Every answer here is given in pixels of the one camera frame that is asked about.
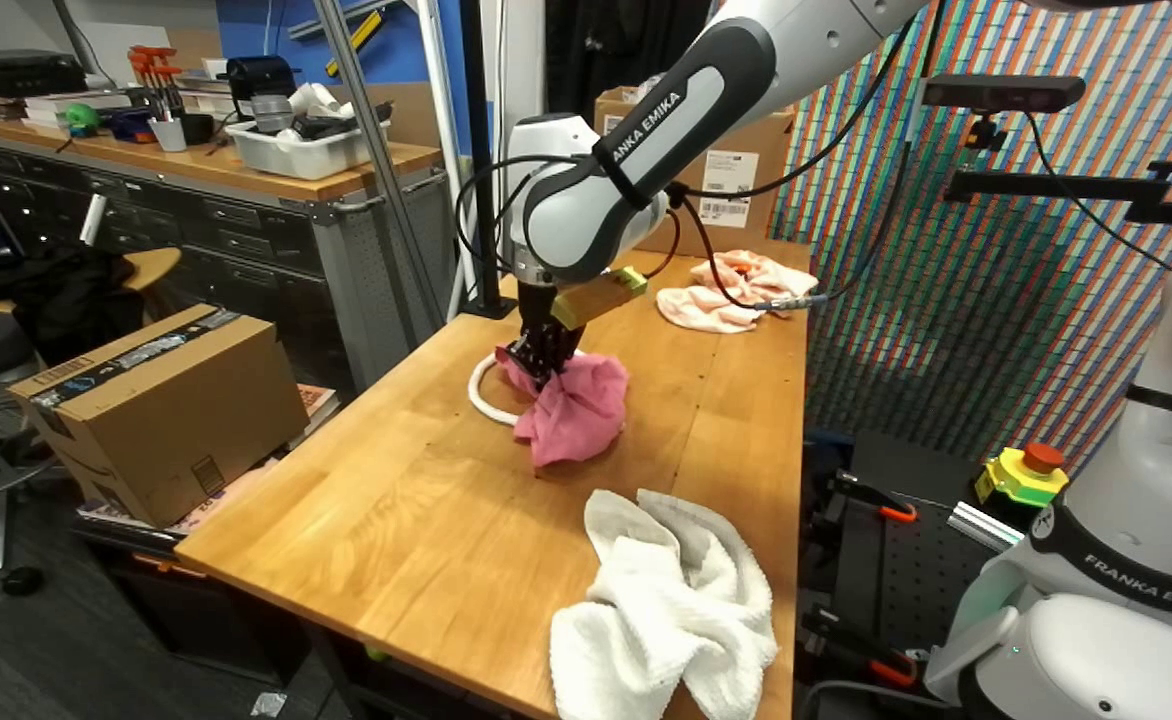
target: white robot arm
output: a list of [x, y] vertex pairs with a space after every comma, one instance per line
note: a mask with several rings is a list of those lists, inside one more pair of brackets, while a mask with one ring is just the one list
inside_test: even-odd
[[[791, 106], [893, 36], [925, 0], [725, 0], [694, 46], [612, 128], [523, 119], [507, 157], [513, 254], [523, 336], [513, 356], [547, 380], [579, 331], [550, 321], [550, 297], [594, 282], [660, 214], [652, 200], [726, 128]], [[1107, 7], [1128, 0], [1035, 0]], [[939, 698], [975, 676], [1012, 716], [1169, 716], [1172, 705], [1172, 292], [1118, 429], [1035, 528], [1004, 558], [1022, 594], [975, 615], [939, 653]]]

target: wooden tabletop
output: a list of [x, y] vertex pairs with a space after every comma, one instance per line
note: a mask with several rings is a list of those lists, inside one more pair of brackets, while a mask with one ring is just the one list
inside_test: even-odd
[[[766, 254], [803, 265], [797, 246]], [[517, 321], [452, 321], [302, 449], [231, 489], [177, 553], [449, 685], [550, 716], [547, 619], [594, 577], [586, 491], [672, 491], [725, 511], [765, 565], [781, 660], [758, 716], [788, 720], [809, 321], [705, 336], [632, 300], [586, 325], [585, 352], [632, 374], [626, 426], [608, 456], [547, 478], [463, 401], [473, 364], [513, 336]], [[499, 380], [488, 401], [513, 407]]]
[[[204, 188], [219, 184], [231, 193], [281, 195], [299, 203], [361, 195], [368, 176], [375, 176], [373, 166], [361, 166], [322, 181], [262, 176], [262, 174], [239, 170], [231, 145], [216, 154], [206, 154], [206, 145], [192, 145], [186, 154], [158, 154], [154, 145], [125, 145], [110, 137], [79, 137], [64, 145], [64, 137], [36, 134], [16, 119], [0, 119], [0, 148], [52, 157], [52, 161], [102, 166], [110, 174], [128, 174], [136, 181], [154, 181], [154, 184], [166, 184], [166, 181], [204, 184]], [[395, 174], [423, 174], [439, 166], [439, 154], [423, 145], [389, 145], [389, 154]]]

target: workbench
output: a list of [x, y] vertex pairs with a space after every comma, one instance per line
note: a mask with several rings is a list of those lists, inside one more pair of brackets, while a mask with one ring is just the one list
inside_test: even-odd
[[289, 181], [239, 170], [231, 145], [158, 154], [0, 119], [0, 229], [7, 254], [72, 246], [88, 195], [99, 193], [99, 247], [179, 247], [173, 289], [185, 303], [262, 316], [281, 329], [299, 380], [363, 390], [439, 325], [423, 297], [444, 307], [457, 270], [439, 154], [389, 154], [416, 226], [423, 285], [368, 166]]
[[[797, 246], [765, 254], [803, 265]], [[691, 262], [655, 285], [683, 285]], [[585, 352], [632, 374], [623, 436], [540, 478], [463, 395], [473, 364], [513, 336], [517, 316], [452, 321], [289, 462], [235, 484], [177, 553], [382, 660], [554, 716], [547, 619], [594, 577], [585, 501], [672, 491], [726, 516], [766, 572], [781, 656], [758, 716], [788, 720], [809, 321], [708, 336], [672, 329], [652, 300], [608, 312]], [[517, 407], [491, 375], [488, 401]]]

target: pink cloth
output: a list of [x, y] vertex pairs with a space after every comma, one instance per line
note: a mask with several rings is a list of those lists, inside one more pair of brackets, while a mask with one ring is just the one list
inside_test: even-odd
[[513, 356], [499, 352], [495, 360], [517, 393], [534, 395], [513, 429], [517, 441], [530, 444], [534, 471], [612, 449], [623, 429], [623, 364], [608, 356], [571, 356], [568, 369], [534, 393], [530, 375]]

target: cardboard box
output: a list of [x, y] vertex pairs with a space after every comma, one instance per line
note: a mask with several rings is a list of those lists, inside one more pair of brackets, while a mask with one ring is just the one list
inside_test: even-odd
[[[608, 87], [594, 98], [594, 134], [614, 128], [632, 110], [637, 87]], [[754, 188], [785, 176], [791, 137], [791, 106], [720, 137], [694, 157], [680, 181], [691, 188]], [[776, 193], [751, 200], [694, 200], [694, 214], [712, 236], [754, 236], [776, 220]]]
[[274, 329], [196, 303], [11, 384], [88, 501], [177, 523], [302, 429]]

